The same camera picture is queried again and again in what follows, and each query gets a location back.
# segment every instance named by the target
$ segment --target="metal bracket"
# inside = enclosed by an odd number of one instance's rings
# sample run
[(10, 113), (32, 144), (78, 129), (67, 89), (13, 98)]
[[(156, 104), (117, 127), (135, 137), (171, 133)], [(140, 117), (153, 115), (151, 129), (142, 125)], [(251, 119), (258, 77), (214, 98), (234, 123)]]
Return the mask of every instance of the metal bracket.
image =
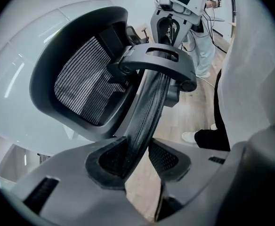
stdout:
[[(169, 53), (173, 59), (150, 55), (154, 51)], [(107, 65), (107, 70), (113, 76), (133, 74), (140, 69), (168, 75), (176, 80), (178, 87), (184, 92), (193, 91), (197, 86), (192, 58), (186, 52), (165, 44), (128, 46), (116, 61)]]

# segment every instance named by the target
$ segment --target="mesh backrest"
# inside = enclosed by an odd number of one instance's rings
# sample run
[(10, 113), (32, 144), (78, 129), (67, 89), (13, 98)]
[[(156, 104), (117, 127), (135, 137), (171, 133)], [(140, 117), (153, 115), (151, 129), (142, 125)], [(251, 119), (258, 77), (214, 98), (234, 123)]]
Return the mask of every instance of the mesh backrest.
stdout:
[(57, 99), (89, 123), (100, 126), (129, 86), (126, 78), (113, 77), (111, 61), (95, 37), (68, 60), (55, 82)]

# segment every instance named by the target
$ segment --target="white device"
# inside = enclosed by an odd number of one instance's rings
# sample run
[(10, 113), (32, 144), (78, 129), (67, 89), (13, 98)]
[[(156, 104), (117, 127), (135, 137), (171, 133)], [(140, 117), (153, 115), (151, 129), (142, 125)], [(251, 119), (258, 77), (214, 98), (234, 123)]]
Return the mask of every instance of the white device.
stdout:
[(176, 24), (176, 37), (172, 46), (178, 48), (192, 25), (198, 25), (206, 0), (155, 0), (156, 10), (151, 19), (154, 41), (159, 43), (159, 27), (164, 18)]

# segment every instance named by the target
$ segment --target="wooden floor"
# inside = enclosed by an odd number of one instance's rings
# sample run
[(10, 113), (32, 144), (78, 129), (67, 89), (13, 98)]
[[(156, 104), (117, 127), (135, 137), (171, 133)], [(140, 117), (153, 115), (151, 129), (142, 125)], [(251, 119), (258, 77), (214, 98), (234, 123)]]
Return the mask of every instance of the wooden floor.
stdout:
[[(215, 33), (214, 40), (224, 50), (228, 50), (229, 44), (221, 36)], [(213, 66), (210, 68), (211, 76), (206, 79), (214, 86), (225, 55), (224, 52), (216, 48)], [(213, 98), (214, 88), (205, 81), (197, 79), (195, 91), (191, 93), (180, 92), (177, 105), (173, 108), (164, 107), (154, 137), (189, 146), (181, 139), (181, 134), (186, 131), (210, 128), (211, 124), (214, 123)], [(154, 221), (160, 196), (161, 180), (148, 158), (148, 150), (125, 186), (128, 200), (147, 220)]]

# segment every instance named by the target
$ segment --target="sneaker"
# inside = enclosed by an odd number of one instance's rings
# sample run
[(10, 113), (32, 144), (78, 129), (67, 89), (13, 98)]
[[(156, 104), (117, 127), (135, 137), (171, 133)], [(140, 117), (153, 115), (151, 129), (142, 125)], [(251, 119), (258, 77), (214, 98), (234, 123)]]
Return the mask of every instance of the sneaker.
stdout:
[(196, 132), (184, 132), (181, 135), (181, 138), (183, 138), (183, 140), (188, 143), (196, 143), (195, 138), (194, 138), (195, 134), (196, 134)]
[(211, 73), (210, 72), (206, 72), (204, 75), (196, 75), (196, 77), (198, 78), (209, 78), (211, 76)]
[(210, 129), (211, 129), (211, 130), (217, 130), (216, 124), (211, 125)]

